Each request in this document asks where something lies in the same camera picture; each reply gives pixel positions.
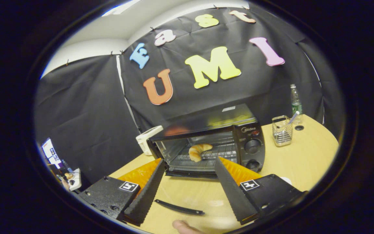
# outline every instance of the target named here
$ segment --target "toaster oven wire rack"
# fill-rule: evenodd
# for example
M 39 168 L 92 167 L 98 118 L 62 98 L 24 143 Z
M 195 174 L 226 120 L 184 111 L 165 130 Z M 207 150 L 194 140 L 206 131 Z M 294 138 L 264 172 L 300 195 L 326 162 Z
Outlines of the toaster oven wire rack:
M 236 147 L 234 143 L 214 145 L 212 149 L 202 152 L 202 160 L 194 162 L 190 160 L 188 151 L 192 144 L 187 144 L 180 153 L 170 162 L 170 166 L 189 167 L 200 169 L 214 169 L 214 163 L 217 157 L 223 157 L 232 162 L 237 162 Z

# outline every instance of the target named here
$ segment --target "white wall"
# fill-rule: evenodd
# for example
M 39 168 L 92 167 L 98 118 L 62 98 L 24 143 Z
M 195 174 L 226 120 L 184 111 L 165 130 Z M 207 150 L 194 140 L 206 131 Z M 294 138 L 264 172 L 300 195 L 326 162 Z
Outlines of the white wall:
M 249 7 L 248 2 L 245 0 L 194 0 L 181 4 L 180 6 L 174 7 L 173 9 L 162 13 L 160 16 L 150 21 L 150 24 L 139 28 L 128 40 L 105 38 L 88 40 L 60 47 L 47 64 L 46 69 L 41 77 L 66 64 L 67 60 L 69 60 L 69 62 L 73 62 L 92 56 L 109 55 L 111 51 L 113 51 L 113 54 L 119 54 L 120 50 L 125 50 L 130 44 L 134 43 L 140 37 L 148 33 L 151 30 L 150 27 L 155 28 L 169 20 L 175 19 L 190 12 L 213 8 L 213 5 L 217 7 Z
M 122 39 L 97 39 L 62 46 L 53 55 L 41 77 L 66 64 L 67 60 L 73 62 L 98 55 L 110 55 L 111 51 L 119 54 L 120 50 L 125 50 L 128 46 L 128 41 Z
M 182 15 L 201 10 L 217 7 L 246 7 L 249 8 L 249 3 L 245 0 L 195 0 L 180 6 L 174 7 L 173 9 L 161 14 L 156 17 L 148 25 L 144 25 L 138 31 L 136 31 L 129 39 L 129 44 L 134 43 L 136 40 L 151 31 L 150 27 L 156 28 L 167 21 L 180 17 Z

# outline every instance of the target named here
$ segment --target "finger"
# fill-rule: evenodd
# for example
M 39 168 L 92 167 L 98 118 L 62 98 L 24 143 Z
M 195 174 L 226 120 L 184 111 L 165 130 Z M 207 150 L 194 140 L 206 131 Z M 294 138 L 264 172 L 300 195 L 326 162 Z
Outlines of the finger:
M 197 228 L 190 227 L 187 222 L 182 220 L 175 220 L 172 222 L 172 226 L 177 229 L 180 234 L 205 234 Z

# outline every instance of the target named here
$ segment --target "white ceiling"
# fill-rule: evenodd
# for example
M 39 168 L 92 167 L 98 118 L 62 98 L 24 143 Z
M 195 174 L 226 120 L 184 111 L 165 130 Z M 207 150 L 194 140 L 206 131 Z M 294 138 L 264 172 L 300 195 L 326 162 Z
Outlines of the white ceiling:
M 120 15 L 107 15 L 95 19 L 70 37 L 62 47 L 82 41 L 105 38 L 123 39 L 132 43 L 137 38 L 133 40 L 131 36 L 142 36 L 146 33 L 144 32 L 146 28 L 157 27 L 165 22 L 150 25 L 154 22 L 158 23 L 158 19 L 169 20 L 194 10 L 213 7 L 213 4 L 216 6 L 248 6 L 245 0 L 141 0 Z
M 152 19 L 176 6 L 190 1 L 141 0 L 120 15 L 108 15 L 95 19 L 74 34 L 63 46 L 100 38 L 128 40 L 139 28 L 148 24 Z

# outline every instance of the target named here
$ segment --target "toaster oven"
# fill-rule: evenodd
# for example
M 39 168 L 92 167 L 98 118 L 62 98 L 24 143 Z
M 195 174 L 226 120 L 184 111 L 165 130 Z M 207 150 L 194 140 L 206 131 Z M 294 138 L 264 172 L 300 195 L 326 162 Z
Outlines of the toaster oven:
M 194 145 L 210 144 L 190 159 Z M 147 140 L 155 158 L 165 162 L 166 175 L 216 179 L 214 163 L 223 157 L 255 172 L 264 165 L 265 144 L 261 125 L 245 104 L 204 111 L 183 118 Z

